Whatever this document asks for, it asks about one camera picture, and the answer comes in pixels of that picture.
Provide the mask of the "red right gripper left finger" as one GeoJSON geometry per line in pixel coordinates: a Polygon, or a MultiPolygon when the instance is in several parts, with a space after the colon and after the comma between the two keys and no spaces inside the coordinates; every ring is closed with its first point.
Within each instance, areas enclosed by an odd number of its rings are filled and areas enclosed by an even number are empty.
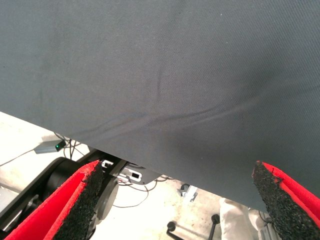
{"type": "Polygon", "coordinates": [[[22,221],[8,240],[84,240],[103,183],[99,160],[80,167],[22,221]]]}

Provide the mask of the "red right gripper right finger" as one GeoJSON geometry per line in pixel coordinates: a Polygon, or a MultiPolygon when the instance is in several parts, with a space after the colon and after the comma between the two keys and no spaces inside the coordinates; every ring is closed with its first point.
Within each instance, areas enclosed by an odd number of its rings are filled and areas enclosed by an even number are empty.
{"type": "Polygon", "coordinates": [[[255,163],[253,183],[283,240],[320,238],[320,198],[281,169],[263,161],[255,163]]]}

